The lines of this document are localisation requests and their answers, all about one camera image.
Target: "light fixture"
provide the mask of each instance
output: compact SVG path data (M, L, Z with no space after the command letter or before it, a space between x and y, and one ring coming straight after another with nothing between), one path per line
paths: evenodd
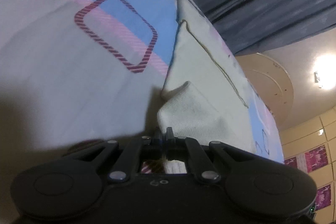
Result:
M323 55L317 58L314 67L315 82L319 88L330 90L336 86L336 56Z

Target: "white cloth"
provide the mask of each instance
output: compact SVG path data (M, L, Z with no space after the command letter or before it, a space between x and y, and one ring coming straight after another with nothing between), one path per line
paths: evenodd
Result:
M245 94L248 82L231 61L221 58L223 50L210 41L206 19L188 2L180 5L182 13L186 10L180 20L187 22L180 25L162 90L167 102L157 114L160 129L172 127L175 136L192 137L202 145L218 140L255 152ZM190 30L197 30L196 35Z

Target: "bed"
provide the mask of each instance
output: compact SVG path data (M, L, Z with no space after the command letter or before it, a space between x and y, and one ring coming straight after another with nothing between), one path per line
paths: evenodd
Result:
M21 170L83 140L123 141L158 125L166 76L179 56L174 45L181 18L192 26L190 15L197 13L197 24L211 36L207 47L218 49L216 60L225 57L221 70L233 82L247 82L202 12L183 1L189 10L178 9L179 0L0 0L1 223L17 215L9 185ZM271 113L250 84L244 93L249 130L232 132L251 138L253 153L283 162Z

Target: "pink stripe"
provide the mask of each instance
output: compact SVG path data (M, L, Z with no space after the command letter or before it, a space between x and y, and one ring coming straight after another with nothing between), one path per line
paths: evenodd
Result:
M74 0L82 6L88 6L93 0ZM111 33L117 35L121 40L127 43L130 47L134 49L140 56L144 56L147 50L147 45L136 37L124 24L119 22L116 18L109 14L106 14L100 7L93 9L90 12L91 15L95 16L99 22L104 25ZM154 52L148 61L148 64L153 66L158 70L163 76L167 75L168 65Z

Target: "tiled wall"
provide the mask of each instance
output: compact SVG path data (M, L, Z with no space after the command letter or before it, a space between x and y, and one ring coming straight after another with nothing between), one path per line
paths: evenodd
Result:
M300 155L313 148L325 145L328 164L309 173L321 188L331 184L331 205L317 211L315 221L328 224L336 220L335 214L335 182L336 182L336 109L333 108L296 127L280 133L285 159Z

